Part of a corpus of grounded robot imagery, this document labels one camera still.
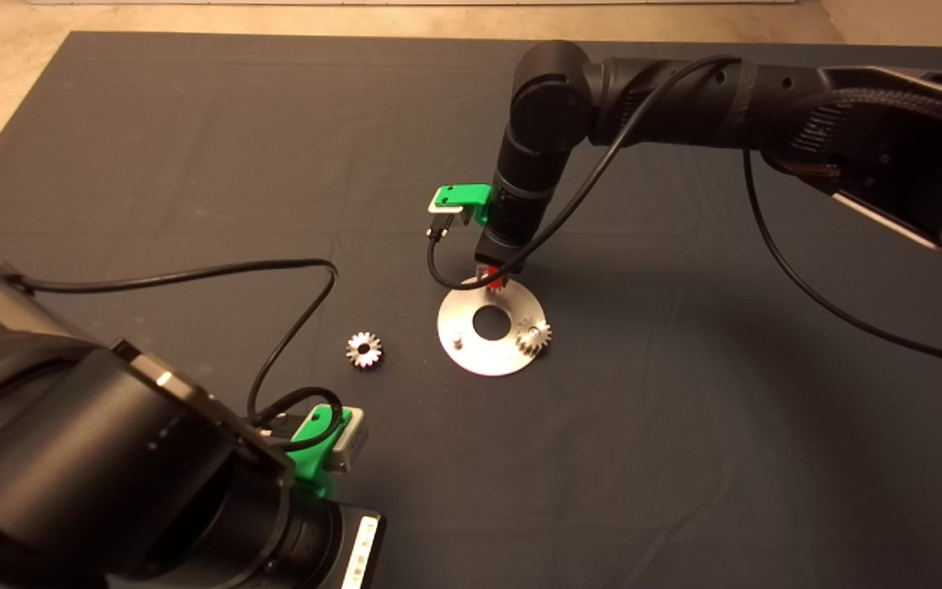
center hole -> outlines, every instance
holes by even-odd
[[[503,339],[511,331],[511,317],[496,305],[482,307],[472,321],[474,330],[485,339]]]

red part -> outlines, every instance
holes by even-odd
[[[487,276],[493,276],[497,272],[500,272],[500,268],[497,268],[496,266],[486,266]],[[504,279],[498,278],[494,280],[493,282],[490,282],[489,287],[492,288],[493,290],[498,290],[498,288],[504,288]]]

metal gear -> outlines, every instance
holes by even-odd
[[[369,331],[359,331],[348,339],[348,361],[355,368],[369,370],[384,358],[384,346],[380,338]]]
[[[518,324],[515,343],[524,354],[535,357],[550,343],[551,335],[552,331],[547,321],[523,318]]]

table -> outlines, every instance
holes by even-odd
[[[425,205],[438,184],[489,182],[528,46],[71,34],[0,137],[0,258],[75,280],[336,262],[337,290],[264,399],[320,384],[366,409],[369,447],[336,488],[389,517],[377,588],[942,586],[942,362],[842,324],[786,280],[737,153],[618,156],[520,278],[554,326],[546,355],[498,380],[449,361]],[[942,70],[938,48],[585,48]],[[598,155],[576,151],[558,200]],[[941,257],[759,175],[775,238],[808,280],[942,344]],[[475,234],[442,243],[451,275],[471,272]],[[324,279],[42,299],[238,410]],[[380,370],[345,364],[360,330],[384,340]]]

white label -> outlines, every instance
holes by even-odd
[[[358,533],[355,534],[355,546],[351,549],[351,559],[348,560],[348,572],[344,574],[340,589],[361,589],[362,579],[366,578],[366,567],[370,566],[370,553],[373,551],[378,526],[380,519],[362,516]]]

